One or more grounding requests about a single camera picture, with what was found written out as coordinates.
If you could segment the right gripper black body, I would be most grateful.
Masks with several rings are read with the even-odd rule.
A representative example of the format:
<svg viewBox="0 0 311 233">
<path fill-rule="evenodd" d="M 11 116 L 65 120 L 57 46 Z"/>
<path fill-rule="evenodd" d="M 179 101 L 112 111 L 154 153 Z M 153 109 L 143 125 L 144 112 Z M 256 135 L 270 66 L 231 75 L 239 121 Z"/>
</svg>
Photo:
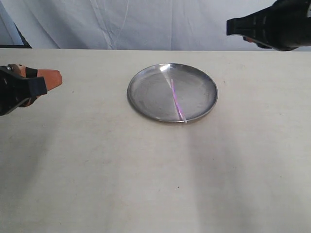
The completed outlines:
<svg viewBox="0 0 311 233">
<path fill-rule="evenodd" d="M 262 49 L 292 51 L 311 45 L 311 1 L 277 0 L 273 5 L 226 22 L 226 35 L 249 37 Z"/>
</svg>

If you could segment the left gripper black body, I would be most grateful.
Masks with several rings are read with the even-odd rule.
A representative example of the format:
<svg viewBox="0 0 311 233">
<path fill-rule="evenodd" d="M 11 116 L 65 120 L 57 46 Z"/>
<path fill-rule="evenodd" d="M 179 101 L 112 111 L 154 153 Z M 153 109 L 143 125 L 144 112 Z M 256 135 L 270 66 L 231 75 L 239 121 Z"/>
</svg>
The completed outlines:
<svg viewBox="0 0 311 233">
<path fill-rule="evenodd" d="M 43 77 L 25 78 L 9 66 L 0 67 L 0 115 L 7 115 L 28 99 L 47 94 Z"/>
</svg>

